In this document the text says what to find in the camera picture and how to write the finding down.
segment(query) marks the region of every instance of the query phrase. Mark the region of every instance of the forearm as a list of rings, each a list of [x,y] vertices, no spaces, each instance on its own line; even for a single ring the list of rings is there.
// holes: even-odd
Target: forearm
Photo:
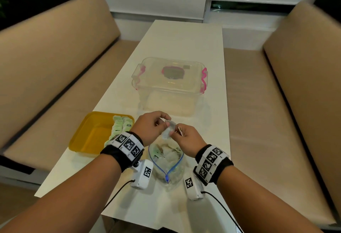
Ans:
[[[321,233],[313,223],[234,166],[226,167],[217,187],[245,233]]]
[[[101,154],[0,232],[89,232],[120,175],[117,161]]]

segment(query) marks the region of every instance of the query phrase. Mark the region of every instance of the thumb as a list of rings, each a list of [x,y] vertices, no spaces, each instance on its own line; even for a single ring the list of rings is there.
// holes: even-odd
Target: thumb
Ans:
[[[176,141],[177,144],[180,145],[180,141],[183,138],[180,134],[178,134],[176,132],[171,132],[169,135],[172,137],[173,140]]]
[[[164,122],[162,124],[159,124],[158,126],[156,126],[159,134],[161,134],[164,130],[166,130],[169,127],[169,122]]]

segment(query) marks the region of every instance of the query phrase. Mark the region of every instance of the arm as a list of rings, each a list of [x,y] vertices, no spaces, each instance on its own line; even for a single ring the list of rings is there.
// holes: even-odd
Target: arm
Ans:
[[[142,139],[144,146],[152,143],[169,126],[161,118],[171,119],[168,114],[156,111],[140,116],[132,127],[131,131]],[[0,232],[89,232],[121,171],[115,158],[100,154],[11,220]]]
[[[182,151],[195,158],[207,144],[197,130],[185,124],[184,136],[172,133]],[[280,198],[263,188],[234,166],[220,174],[217,187],[245,233],[321,233],[322,231]]]

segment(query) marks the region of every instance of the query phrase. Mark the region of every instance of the white camera device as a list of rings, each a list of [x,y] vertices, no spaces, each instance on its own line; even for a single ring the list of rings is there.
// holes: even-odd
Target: white camera device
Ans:
[[[136,189],[146,189],[149,184],[153,167],[153,162],[148,159],[139,161],[135,166],[132,166],[131,169],[134,171],[132,179],[134,179],[135,182],[132,182],[130,186]]]
[[[204,186],[202,185],[202,182],[193,173],[193,171],[186,172],[183,175],[183,182],[185,184],[187,197],[191,201],[200,200],[205,196],[205,194],[201,193],[201,191],[204,190]]]

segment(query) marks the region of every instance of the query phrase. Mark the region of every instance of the orange tray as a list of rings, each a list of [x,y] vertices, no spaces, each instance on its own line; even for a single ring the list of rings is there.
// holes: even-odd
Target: orange tray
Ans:
[[[135,120],[130,115],[112,114],[93,111],[84,118],[76,133],[69,143],[69,149],[75,152],[99,155],[104,148],[104,143],[111,135],[113,127],[113,116],[127,116]]]

